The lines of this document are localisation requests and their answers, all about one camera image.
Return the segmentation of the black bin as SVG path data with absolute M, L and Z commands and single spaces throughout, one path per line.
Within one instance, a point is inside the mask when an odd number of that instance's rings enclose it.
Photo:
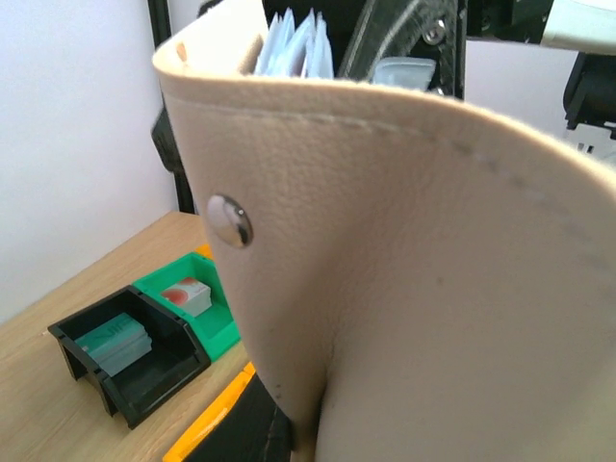
M 150 350 L 111 375 L 77 340 L 121 315 L 144 328 Z M 73 379 L 86 378 L 106 412 L 120 414 L 131 429 L 211 365 L 189 324 L 133 286 L 56 321 L 47 330 L 58 342 Z

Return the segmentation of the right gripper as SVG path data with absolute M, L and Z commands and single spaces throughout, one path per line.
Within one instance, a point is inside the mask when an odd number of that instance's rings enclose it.
M 469 39 L 540 43 L 553 0 L 368 1 L 357 20 L 337 76 L 372 78 L 378 61 L 392 57 L 436 62 L 430 82 L 447 96 L 464 98 Z

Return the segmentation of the teal card stack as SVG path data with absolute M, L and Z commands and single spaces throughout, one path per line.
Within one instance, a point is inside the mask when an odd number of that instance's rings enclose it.
M 152 350 L 152 339 L 138 321 L 122 313 L 75 341 L 102 371 L 115 376 Z

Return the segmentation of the yellow bin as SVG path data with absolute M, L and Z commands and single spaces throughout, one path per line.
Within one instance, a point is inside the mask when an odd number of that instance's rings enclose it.
M 164 462 L 187 461 L 188 456 L 224 420 L 240 399 L 256 370 L 251 362 L 233 378 L 163 456 Z
M 212 250 L 211 247 L 208 244 L 203 244 L 200 245 L 199 247 L 197 247 L 194 250 L 195 253 L 203 256 L 204 258 L 207 258 L 209 260 L 213 260 L 213 254 L 212 254 Z

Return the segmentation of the yellow bin upper right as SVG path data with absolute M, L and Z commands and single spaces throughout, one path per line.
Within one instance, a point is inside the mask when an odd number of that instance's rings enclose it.
M 208 244 L 203 244 L 200 245 L 199 247 L 197 247 L 194 250 L 195 253 L 203 256 L 204 258 L 207 258 L 209 260 L 213 260 L 213 254 L 212 254 L 212 250 L 211 247 Z

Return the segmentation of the green bin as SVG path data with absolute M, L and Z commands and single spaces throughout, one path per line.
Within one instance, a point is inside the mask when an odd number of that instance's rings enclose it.
M 240 340 L 212 260 L 191 252 L 134 286 L 186 321 L 211 361 Z

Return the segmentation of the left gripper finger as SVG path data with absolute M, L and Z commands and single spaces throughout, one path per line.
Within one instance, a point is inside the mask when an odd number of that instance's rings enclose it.
M 197 462 L 287 462 L 290 420 L 275 404 L 259 376 L 248 382 L 221 423 L 186 457 Z

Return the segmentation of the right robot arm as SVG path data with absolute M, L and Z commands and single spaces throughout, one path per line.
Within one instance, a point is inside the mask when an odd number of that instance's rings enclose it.
M 463 98 L 468 39 L 577 51 L 563 92 L 566 138 L 614 164 L 612 1 L 368 1 L 338 75 Z

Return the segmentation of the yellow bin lower left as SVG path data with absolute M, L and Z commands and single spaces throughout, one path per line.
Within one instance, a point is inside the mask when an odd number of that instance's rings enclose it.
M 224 420 L 240 399 L 256 370 L 251 362 L 233 378 L 163 456 L 164 462 L 187 461 L 188 456 Z

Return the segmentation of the red white card stack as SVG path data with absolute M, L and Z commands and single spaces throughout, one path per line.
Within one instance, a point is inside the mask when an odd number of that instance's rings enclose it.
M 194 318 L 213 306 L 211 288 L 194 277 L 185 277 L 164 289 L 161 295 Z

